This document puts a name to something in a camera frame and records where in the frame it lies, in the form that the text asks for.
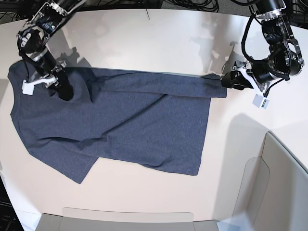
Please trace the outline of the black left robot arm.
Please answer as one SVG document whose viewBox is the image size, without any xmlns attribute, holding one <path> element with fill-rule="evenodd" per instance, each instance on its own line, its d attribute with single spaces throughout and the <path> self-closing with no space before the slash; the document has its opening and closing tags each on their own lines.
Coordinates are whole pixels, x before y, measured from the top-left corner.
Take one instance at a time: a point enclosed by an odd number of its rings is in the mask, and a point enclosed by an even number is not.
<svg viewBox="0 0 308 231">
<path fill-rule="evenodd" d="M 236 61 L 232 70 L 222 77 L 221 84 L 229 89 L 254 89 L 258 96 L 267 97 L 272 87 L 298 75 L 304 66 L 299 43 L 285 12 L 286 5 L 282 0 L 236 0 L 234 3 L 248 7 L 255 5 L 257 11 L 251 12 L 241 40 L 241 51 L 246 61 Z M 269 45 L 269 56 L 261 60 L 248 55 L 245 47 L 254 20 L 260 23 L 263 37 Z"/>
</svg>

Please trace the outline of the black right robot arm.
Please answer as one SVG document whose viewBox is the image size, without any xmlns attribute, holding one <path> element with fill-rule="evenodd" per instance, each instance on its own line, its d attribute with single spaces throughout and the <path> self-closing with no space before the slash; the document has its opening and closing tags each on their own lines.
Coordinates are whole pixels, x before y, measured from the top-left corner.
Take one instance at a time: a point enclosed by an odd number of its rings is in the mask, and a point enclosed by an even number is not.
<svg viewBox="0 0 308 231">
<path fill-rule="evenodd" d="M 26 68 L 23 94 L 32 95 L 36 85 L 44 84 L 64 101 L 73 98 L 73 87 L 64 71 L 66 63 L 53 57 L 47 42 L 84 4 L 84 0 L 47 0 L 17 33 L 19 56 Z"/>
</svg>

